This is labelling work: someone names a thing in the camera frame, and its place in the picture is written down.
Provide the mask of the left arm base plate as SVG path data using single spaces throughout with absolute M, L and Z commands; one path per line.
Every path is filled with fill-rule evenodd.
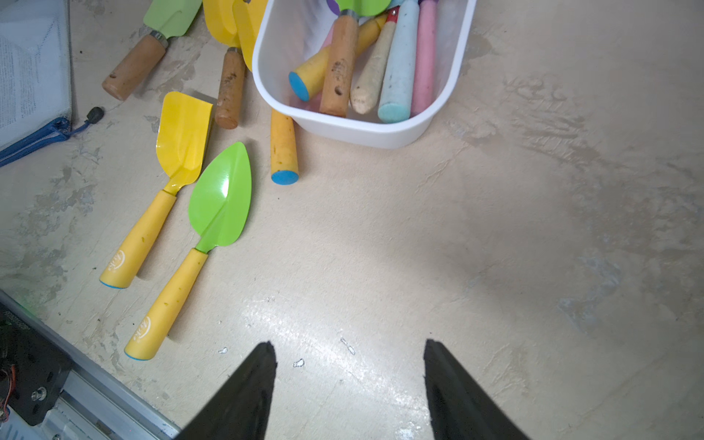
M 41 424 L 62 393 L 73 361 L 49 339 L 1 309 L 1 422 L 18 414 Z

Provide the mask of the pale green trowel wooden handle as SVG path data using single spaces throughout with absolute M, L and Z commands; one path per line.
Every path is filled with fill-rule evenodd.
M 125 101 L 164 57 L 169 40 L 186 34 L 201 8 L 201 0 L 154 0 L 143 23 L 150 29 L 104 79 L 102 88 Z

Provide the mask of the white plastic storage box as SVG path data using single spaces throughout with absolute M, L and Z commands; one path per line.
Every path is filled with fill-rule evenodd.
M 274 110 L 320 137 L 394 150 L 418 140 L 452 95 L 460 77 L 477 3 L 441 1 L 437 9 L 434 102 L 423 113 L 396 124 L 374 115 L 322 115 L 301 101 L 288 75 L 322 47 L 335 15 L 325 1 L 269 1 L 258 33 L 252 67 L 258 92 Z

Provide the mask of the purple trowel pink handle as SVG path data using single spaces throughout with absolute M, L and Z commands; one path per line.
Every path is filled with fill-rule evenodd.
M 320 51 L 324 49 L 325 47 L 329 46 L 332 42 L 333 38 L 333 27 L 334 27 L 334 21 L 337 19 L 337 16 L 339 15 L 339 7 L 337 6 L 337 2 L 333 0 L 328 0 L 326 2 L 326 5 L 330 11 L 329 16 L 331 17 L 330 20 L 328 21 L 328 26 L 327 26 L 327 34 L 326 38 L 323 40 L 321 43 Z M 310 101 L 308 102 L 306 108 L 308 110 L 318 112 L 319 111 L 319 106 L 321 102 L 321 97 L 322 97 L 322 91 L 319 91 L 315 96 L 313 96 Z
M 412 94 L 413 117 L 425 111 L 433 102 L 436 62 L 437 1 L 421 1 L 417 29 L 414 93 Z

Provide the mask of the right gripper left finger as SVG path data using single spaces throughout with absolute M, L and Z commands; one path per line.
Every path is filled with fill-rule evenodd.
M 277 359 L 261 342 L 178 434 L 179 439 L 263 439 L 271 412 Z

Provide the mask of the red scoop wooden handle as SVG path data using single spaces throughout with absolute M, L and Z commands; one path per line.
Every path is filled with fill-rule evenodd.
M 386 23 L 381 33 L 379 33 L 379 38 L 370 58 L 351 92 L 350 103 L 358 114 L 369 114 L 379 102 L 381 86 L 398 21 L 399 8 L 396 5 L 389 11 Z

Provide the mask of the light blue trowel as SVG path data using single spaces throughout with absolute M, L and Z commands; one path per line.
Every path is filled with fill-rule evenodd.
M 378 117 L 383 123 L 402 122 L 411 115 L 419 14 L 418 1 L 400 5 L 379 99 Z

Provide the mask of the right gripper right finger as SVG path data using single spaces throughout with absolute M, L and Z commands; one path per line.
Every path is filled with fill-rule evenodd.
M 526 439 L 446 346 L 425 342 L 425 388 L 435 439 Z

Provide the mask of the green trowel yellow handle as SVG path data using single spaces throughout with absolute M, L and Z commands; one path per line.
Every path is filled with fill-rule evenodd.
M 165 285 L 125 347 L 128 357 L 153 359 L 181 313 L 210 251 L 232 245 L 246 225 L 252 199 L 249 152 L 242 142 L 222 151 L 202 173 L 189 203 L 192 228 L 200 236 Z

